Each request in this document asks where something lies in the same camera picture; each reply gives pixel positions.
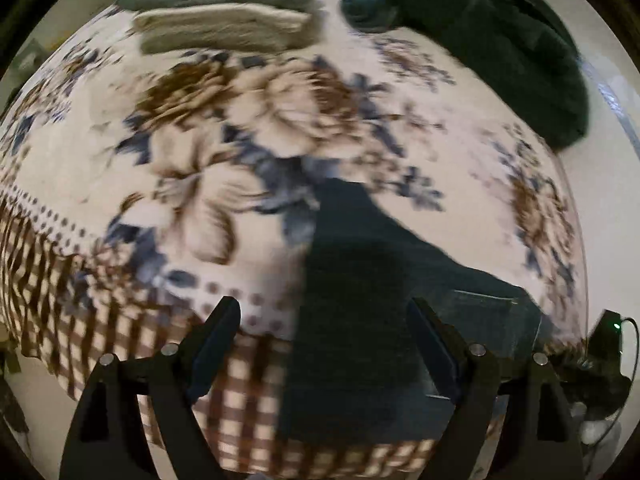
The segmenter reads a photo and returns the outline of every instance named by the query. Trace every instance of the beige folded towel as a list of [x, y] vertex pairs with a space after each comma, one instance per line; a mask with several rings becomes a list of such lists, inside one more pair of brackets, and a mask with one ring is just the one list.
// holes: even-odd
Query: beige folded towel
[[213, 4], [154, 9], [133, 19], [145, 54], [182, 48], [282, 52], [315, 38], [312, 14], [263, 4]]

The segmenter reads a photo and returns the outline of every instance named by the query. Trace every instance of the floor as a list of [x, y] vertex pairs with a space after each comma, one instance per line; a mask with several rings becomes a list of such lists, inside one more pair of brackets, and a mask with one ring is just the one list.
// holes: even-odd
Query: floor
[[[36, 31], [41, 38], [56, 40], [68, 28], [79, 27], [86, 18], [61, 0]], [[89, 0], [99, 7], [103, 0]], [[640, 160], [602, 91], [612, 90], [631, 123], [640, 124], [640, 73], [604, 21], [585, 0], [547, 0], [564, 20], [584, 59], [593, 67], [589, 81], [591, 125], [589, 135], [562, 152], [560, 159], [572, 185], [585, 240], [587, 256], [590, 326], [603, 308], [640, 320]], [[91, 14], [93, 9], [85, 9]], [[51, 28], [47, 23], [56, 23]], [[0, 98], [4, 98], [0, 83]], [[623, 329], [623, 373], [630, 376], [635, 357], [635, 336], [628, 324]], [[21, 359], [23, 372], [9, 378], [31, 428], [33, 463], [47, 480], [58, 477], [64, 436], [75, 409], [56, 380], [36, 360]], [[621, 447], [640, 420], [640, 381], [621, 418]], [[152, 446], [152, 454], [165, 480], [175, 478], [166, 454]]]

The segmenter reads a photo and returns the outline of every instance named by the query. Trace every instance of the metal screw head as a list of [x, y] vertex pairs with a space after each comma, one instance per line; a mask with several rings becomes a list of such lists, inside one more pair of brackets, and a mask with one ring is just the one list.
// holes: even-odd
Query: metal screw head
[[486, 354], [486, 348], [484, 348], [480, 343], [471, 343], [471, 345], [469, 345], [469, 351], [471, 352], [471, 355], [475, 355], [476, 357], [482, 357]]
[[100, 364], [102, 366], [109, 366], [111, 363], [113, 363], [113, 354], [104, 354], [102, 357], [100, 357]]
[[160, 353], [162, 355], [170, 356], [175, 355], [178, 352], [178, 345], [176, 343], [167, 343], [162, 347]]
[[536, 352], [535, 354], [533, 354], [533, 360], [540, 366], [544, 366], [549, 362], [549, 359], [546, 358], [546, 355], [541, 352]]
[[584, 416], [587, 413], [587, 405], [584, 402], [574, 402], [569, 408], [569, 413], [573, 418], [577, 416]]

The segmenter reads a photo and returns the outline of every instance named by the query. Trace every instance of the floral bedspread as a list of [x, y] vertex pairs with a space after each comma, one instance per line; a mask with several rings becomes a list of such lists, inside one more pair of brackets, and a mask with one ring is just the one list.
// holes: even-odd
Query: floral bedspread
[[558, 344], [585, 335], [575, 213], [543, 141], [437, 44], [356, 33], [339, 1], [324, 0], [321, 43], [280, 56], [142, 56], [133, 14], [111, 7], [1, 126], [0, 312], [23, 352], [77, 399], [103, 352], [149, 355], [236, 297], [241, 333], [194, 409], [231, 470], [385, 475], [420, 468], [433, 445], [274, 435], [324, 179], [363, 183], [423, 240], [522, 286]]

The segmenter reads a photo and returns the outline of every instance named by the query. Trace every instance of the dark green sweater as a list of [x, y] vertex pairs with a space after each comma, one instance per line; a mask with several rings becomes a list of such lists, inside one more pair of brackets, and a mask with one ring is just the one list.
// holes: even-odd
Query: dark green sweater
[[543, 0], [343, 0], [364, 32], [406, 25], [473, 69], [548, 145], [586, 133], [588, 97], [577, 49]]

